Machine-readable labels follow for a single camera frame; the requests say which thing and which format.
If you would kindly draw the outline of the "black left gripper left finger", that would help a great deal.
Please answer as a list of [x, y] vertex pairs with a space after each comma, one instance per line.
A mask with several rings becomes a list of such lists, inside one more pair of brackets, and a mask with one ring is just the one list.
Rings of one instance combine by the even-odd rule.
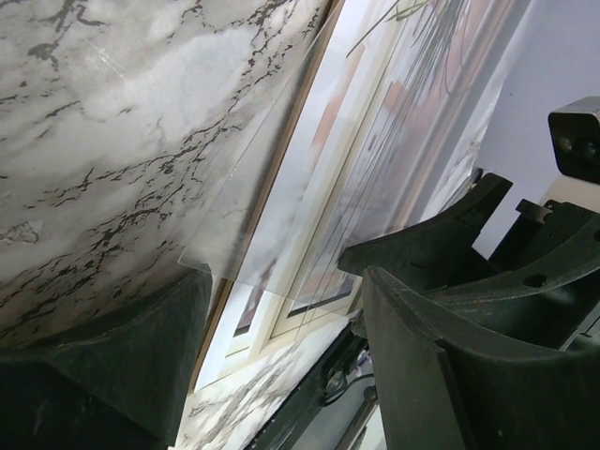
[[192, 271], [106, 315], [2, 350], [2, 448], [173, 446], [212, 284]]

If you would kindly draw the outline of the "black table edge rail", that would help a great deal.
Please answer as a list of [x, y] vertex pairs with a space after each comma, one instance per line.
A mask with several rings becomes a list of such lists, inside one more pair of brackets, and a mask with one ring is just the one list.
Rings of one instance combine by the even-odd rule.
[[355, 449], [378, 407], [368, 343], [346, 325], [247, 449]]

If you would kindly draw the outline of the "clear acrylic sheet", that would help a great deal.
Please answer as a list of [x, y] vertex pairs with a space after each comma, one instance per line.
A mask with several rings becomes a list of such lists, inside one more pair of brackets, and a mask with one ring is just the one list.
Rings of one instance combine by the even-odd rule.
[[342, 1], [181, 256], [184, 266], [310, 298], [353, 234], [394, 221], [396, 197], [480, 75], [506, 1]]

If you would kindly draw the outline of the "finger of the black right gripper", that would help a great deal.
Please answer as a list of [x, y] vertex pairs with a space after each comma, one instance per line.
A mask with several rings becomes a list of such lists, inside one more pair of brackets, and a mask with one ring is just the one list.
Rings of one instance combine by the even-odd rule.
[[518, 270], [426, 298], [502, 335], [563, 351], [599, 304], [599, 217]]
[[495, 275], [498, 269], [473, 243], [511, 186], [510, 181], [488, 173], [437, 216], [345, 248], [337, 268], [361, 276], [370, 266], [381, 267], [419, 293]]

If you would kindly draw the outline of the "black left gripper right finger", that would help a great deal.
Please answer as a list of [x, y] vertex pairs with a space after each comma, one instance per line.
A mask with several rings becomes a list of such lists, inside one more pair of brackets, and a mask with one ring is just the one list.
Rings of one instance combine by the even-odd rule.
[[363, 280], [367, 340], [390, 449], [595, 449], [599, 350], [496, 333], [381, 268]]

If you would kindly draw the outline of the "photo print with window scene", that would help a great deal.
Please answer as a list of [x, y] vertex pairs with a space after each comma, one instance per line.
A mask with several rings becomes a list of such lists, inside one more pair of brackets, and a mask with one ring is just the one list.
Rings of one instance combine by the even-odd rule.
[[215, 281], [190, 389], [315, 341], [357, 307], [346, 247], [442, 208], [467, 176], [534, 1], [339, 1], [181, 263]]

